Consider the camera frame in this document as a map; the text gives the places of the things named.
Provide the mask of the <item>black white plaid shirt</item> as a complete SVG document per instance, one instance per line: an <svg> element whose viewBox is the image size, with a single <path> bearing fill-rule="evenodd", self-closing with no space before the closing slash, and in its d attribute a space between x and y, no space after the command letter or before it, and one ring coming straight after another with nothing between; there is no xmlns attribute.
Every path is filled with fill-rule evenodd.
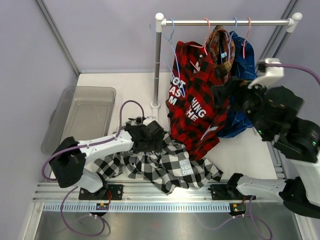
<svg viewBox="0 0 320 240"><path fill-rule="evenodd" d="M96 159L90 168L105 180L126 173L130 179L149 181L167 195L176 187L199 189L211 180L220 182L222 170L206 158L190 160L185 145L172 139L168 130L164 133L161 152L112 153Z"/></svg>

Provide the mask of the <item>red black plaid shirt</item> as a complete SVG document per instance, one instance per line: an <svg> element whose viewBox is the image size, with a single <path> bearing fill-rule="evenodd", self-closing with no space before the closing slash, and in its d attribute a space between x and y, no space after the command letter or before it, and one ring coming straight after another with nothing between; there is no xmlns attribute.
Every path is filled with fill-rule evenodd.
<svg viewBox="0 0 320 240"><path fill-rule="evenodd" d="M171 137L185 145L190 160L200 161L220 142L229 100L215 106L211 88L222 86L224 79L216 75L212 56L198 43L178 41L175 54L165 102Z"/></svg>

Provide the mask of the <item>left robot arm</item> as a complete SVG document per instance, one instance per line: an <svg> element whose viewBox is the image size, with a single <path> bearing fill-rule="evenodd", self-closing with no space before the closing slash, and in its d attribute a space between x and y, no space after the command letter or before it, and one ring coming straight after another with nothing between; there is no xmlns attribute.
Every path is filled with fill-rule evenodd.
<svg viewBox="0 0 320 240"><path fill-rule="evenodd" d="M147 124L126 124L113 135L92 140L64 139L49 159L49 165L60 188L79 187L84 191L81 200L100 200L109 192L105 178L85 166L105 156L133 151L159 152L162 150L164 129L155 120Z"/></svg>

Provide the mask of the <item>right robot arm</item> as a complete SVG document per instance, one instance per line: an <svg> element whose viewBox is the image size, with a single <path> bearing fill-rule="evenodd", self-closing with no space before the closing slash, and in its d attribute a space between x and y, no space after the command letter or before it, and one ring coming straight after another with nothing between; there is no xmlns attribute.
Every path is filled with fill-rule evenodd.
<svg viewBox="0 0 320 240"><path fill-rule="evenodd" d="M249 118L262 141L273 142L295 166L294 179L252 178L234 173L226 184L229 197L255 196L282 203L291 212L320 217L320 127L297 116L304 100L284 86L252 85L250 79L232 76L225 84L212 86L215 106L230 97L231 108Z"/></svg>

